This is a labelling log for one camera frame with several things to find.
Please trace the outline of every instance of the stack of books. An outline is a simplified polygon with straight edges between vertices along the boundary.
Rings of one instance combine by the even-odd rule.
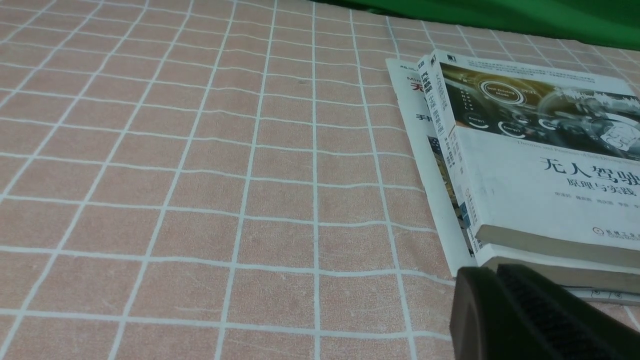
[[[640,302],[640,100],[623,80],[441,50],[387,66],[453,276],[529,266]]]

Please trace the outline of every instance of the book cover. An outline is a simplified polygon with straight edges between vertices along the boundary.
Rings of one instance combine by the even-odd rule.
[[[640,101],[624,81],[437,50],[419,72],[472,234],[637,266]]]
[[[576,261],[566,258],[555,258],[539,254],[525,252],[516,249],[502,247],[500,245],[487,244],[479,246],[478,242],[466,235],[466,230],[460,226],[452,204],[451,194],[445,183],[448,181],[446,172],[442,173],[442,167],[438,166],[437,157],[442,159],[440,146],[435,136],[435,127],[430,120],[430,111],[426,106],[421,87],[415,84],[419,74],[415,64],[398,59],[387,59],[387,68],[397,96],[400,112],[407,130],[410,144],[416,158],[420,178],[427,193],[429,206],[431,207],[436,228],[445,258],[452,276],[456,276],[458,269],[463,266],[495,265],[499,262],[524,263],[538,268],[553,269],[569,268],[568,276],[576,272],[608,272],[612,276],[624,277],[625,272],[630,277],[640,274],[638,269],[623,268],[619,266],[607,266],[599,263]],[[566,287],[574,295],[593,301],[615,302],[619,304],[640,303],[640,296],[620,291],[604,290],[585,286]]]

